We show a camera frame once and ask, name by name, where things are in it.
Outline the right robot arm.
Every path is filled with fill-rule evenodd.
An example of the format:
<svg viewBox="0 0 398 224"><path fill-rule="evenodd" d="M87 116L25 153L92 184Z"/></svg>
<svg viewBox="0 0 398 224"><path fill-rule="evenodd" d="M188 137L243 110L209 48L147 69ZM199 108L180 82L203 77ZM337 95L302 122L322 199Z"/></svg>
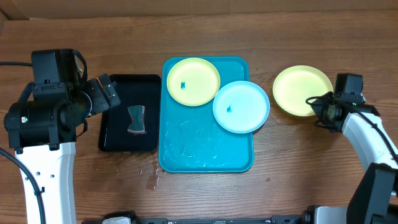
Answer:
<svg viewBox="0 0 398 224"><path fill-rule="evenodd" d="M397 148L375 107L327 96L306 100L318 116L316 126L340 132L351 143L365 174L347 207L319 206L313 223L397 223Z"/></svg>

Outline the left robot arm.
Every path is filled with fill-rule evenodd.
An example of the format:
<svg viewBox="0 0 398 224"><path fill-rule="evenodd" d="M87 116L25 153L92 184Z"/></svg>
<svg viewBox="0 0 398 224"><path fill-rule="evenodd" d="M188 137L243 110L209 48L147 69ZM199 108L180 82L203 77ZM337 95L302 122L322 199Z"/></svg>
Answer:
<svg viewBox="0 0 398 224"><path fill-rule="evenodd" d="M4 117L6 154L21 170L29 223L76 223L76 128L120 103L109 75L35 75Z"/></svg>

